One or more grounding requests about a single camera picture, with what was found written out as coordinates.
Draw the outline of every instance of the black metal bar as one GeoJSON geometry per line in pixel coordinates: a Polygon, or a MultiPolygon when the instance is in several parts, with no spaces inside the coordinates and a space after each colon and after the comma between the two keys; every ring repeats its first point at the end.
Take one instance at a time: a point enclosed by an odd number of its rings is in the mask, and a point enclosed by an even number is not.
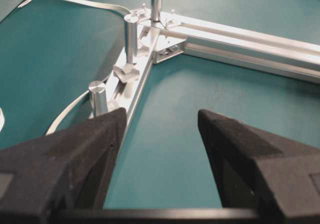
{"type": "Polygon", "coordinates": [[[55,224],[261,224],[263,220],[253,209],[65,209],[51,220],[55,224]]]}

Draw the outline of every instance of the gripper jaw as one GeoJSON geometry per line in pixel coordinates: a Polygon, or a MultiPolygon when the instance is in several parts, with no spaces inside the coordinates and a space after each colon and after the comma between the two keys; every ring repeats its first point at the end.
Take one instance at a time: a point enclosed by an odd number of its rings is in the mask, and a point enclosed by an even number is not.
{"type": "Polygon", "coordinates": [[[100,208],[126,125],[119,108],[0,151],[1,223],[42,224],[59,208],[100,208]]]}
{"type": "Polygon", "coordinates": [[[198,127],[225,208],[285,224],[320,223],[320,150],[200,110],[198,127]]]}

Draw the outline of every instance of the vertical metal post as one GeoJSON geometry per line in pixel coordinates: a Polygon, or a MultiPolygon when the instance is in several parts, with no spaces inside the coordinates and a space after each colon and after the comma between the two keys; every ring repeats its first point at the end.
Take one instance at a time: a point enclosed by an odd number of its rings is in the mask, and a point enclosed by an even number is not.
{"type": "Polygon", "coordinates": [[[135,64],[138,52],[138,17],[128,14],[124,17],[124,38],[126,62],[135,64]]]}
{"type": "Polygon", "coordinates": [[[151,0],[151,20],[154,22],[160,21],[160,13],[162,9],[162,0],[151,0]]]}
{"type": "Polygon", "coordinates": [[[98,117],[108,112],[106,84],[95,80],[89,84],[90,102],[93,116],[98,117]]]}

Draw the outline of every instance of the metal clamp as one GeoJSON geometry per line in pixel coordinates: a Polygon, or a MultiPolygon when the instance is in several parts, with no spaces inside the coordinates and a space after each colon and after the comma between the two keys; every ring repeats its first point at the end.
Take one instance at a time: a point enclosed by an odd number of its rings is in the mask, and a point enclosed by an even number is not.
{"type": "Polygon", "coordinates": [[[170,58],[173,58],[185,51],[185,43],[187,38],[178,38],[159,35],[155,49],[153,51],[153,64],[158,64],[170,58]]]}

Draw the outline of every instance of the white cable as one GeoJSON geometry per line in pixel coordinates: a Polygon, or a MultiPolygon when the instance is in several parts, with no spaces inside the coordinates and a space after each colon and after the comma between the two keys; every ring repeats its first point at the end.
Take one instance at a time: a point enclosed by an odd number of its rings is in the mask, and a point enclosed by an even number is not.
{"type": "Polygon", "coordinates": [[[0,132],[5,125],[5,115],[2,109],[0,108],[0,132]]]}
{"type": "MultiPolygon", "coordinates": [[[[25,5],[29,4],[31,1],[33,0],[25,0],[24,2],[22,2],[18,8],[22,8],[25,5]]],[[[87,7],[92,7],[92,8],[98,8],[98,9],[104,9],[104,10],[109,10],[109,11],[115,11],[120,13],[121,15],[125,16],[127,14],[130,14],[131,11],[121,5],[115,5],[115,4],[108,4],[108,3],[103,3],[103,2],[95,2],[95,1],[89,1],[89,0],[61,0],[61,1],[65,1],[65,2],[70,2],[70,3],[76,3],[76,4],[80,4],[83,6],[87,6],[87,7]]],[[[52,134],[56,131],[56,129],[58,128],[59,124],[63,121],[63,119],[68,115],[68,113],[86,96],[88,95],[89,91],[85,91],[84,93],[82,93],[80,96],[78,96],[73,102],[71,102],[56,118],[55,120],[52,122],[52,124],[50,125],[49,129],[47,130],[45,135],[49,135],[52,134]]],[[[5,123],[5,118],[3,116],[3,113],[0,109],[0,130],[3,127],[5,123]]]]}
{"type": "MultiPolygon", "coordinates": [[[[103,82],[106,82],[108,80],[109,76],[107,76],[103,82]]],[[[50,135],[56,131],[60,123],[63,121],[63,119],[71,112],[71,110],[79,103],[83,98],[85,98],[86,95],[88,95],[89,91],[86,90],[84,93],[82,93],[80,96],[78,96],[73,102],[71,102],[52,122],[48,130],[46,131],[45,135],[50,135]]]]}
{"type": "MultiPolygon", "coordinates": [[[[26,0],[26,1],[22,2],[18,6],[18,8],[24,7],[25,5],[27,5],[31,1],[33,1],[33,0],[26,0]]],[[[69,2],[69,3],[76,3],[76,4],[80,4],[80,5],[92,7],[92,8],[99,8],[99,9],[104,9],[104,10],[115,11],[115,12],[122,14],[123,16],[131,13],[128,8],[126,8],[122,5],[108,4],[108,3],[103,3],[103,2],[95,2],[95,1],[90,1],[90,0],[61,0],[61,1],[69,2]]]]}

